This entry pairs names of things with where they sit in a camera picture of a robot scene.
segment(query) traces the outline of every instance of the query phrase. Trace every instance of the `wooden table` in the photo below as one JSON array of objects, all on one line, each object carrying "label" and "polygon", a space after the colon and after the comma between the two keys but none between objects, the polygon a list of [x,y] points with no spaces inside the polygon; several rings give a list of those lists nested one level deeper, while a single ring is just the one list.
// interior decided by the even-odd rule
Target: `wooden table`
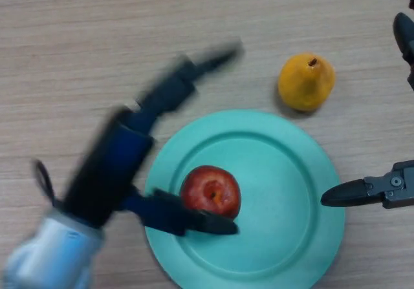
[{"label": "wooden table", "polygon": [[[325,148],[342,180],[383,175],[414,158],[414,94],[392,21],[408,0],[0,0],[0,259],[48,207],[29,160],[50,169],[58,193],[110,107],[132,103],[179,52],[240,37],[244,60],[156,131],[157,149],[188,122],[223,109],[281,114]],[[281,66],[313,51],[336,67],[329,101],[311,117],[272,100]],[[147,170],[136,184],[143,188]],[[339,256],[316,285],[414,288],[414,209],[347,211]],[[174,285],[132,215],[118,215],[95,266],[95,288]]]}]

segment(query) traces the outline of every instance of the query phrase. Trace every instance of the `red apple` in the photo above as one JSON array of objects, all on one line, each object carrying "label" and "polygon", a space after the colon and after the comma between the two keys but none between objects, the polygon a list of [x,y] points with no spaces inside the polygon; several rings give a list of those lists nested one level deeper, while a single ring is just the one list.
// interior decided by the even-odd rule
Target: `red apple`
[{"label": "red apple", "polygon": [[191,209],[204,209],[231,219],[240,211],[240,188],[229,172],[215,166],[193,169],[181,187],[184,205]]}]

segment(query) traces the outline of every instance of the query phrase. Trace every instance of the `plate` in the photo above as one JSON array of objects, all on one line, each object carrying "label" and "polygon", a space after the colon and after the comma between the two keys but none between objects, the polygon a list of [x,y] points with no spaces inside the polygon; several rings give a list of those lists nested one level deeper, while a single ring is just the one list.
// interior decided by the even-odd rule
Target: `plate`
[{"label": "plate", "polygon": [[181,288],[308,289],[324,275],[342,241],[345,210],[320,204],[340,180],[308,134],[269,113],[210,114],[167,142],[145,192],[179,194],[201,165],[221,167],[238,181],[240,233],[176,237],[146,228],[155,257]]}]

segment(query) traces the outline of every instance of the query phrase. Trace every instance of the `pear stem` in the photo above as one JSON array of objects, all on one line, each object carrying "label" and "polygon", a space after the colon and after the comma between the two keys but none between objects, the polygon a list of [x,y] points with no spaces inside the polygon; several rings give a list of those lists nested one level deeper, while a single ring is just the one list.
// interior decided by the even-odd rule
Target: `pear stem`
[{"label": "pear stem", "polygon": [[318,60],[316,58],[314,58],[308,63],[308,65],[312,67],[312,66],[315,66],[317,62],[318,62]]}]

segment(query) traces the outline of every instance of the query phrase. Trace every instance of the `yellow pear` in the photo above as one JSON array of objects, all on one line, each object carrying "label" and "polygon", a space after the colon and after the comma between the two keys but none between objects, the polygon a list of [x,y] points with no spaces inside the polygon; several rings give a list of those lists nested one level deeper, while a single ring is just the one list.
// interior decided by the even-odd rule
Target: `yellow pear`
[{"label": "yellow pear", "polygon": [[311,112],[328,98],[335,80],[335,71],[326,59],[301,53],[292,56],[281,69],[278,91],[290,108]]}]

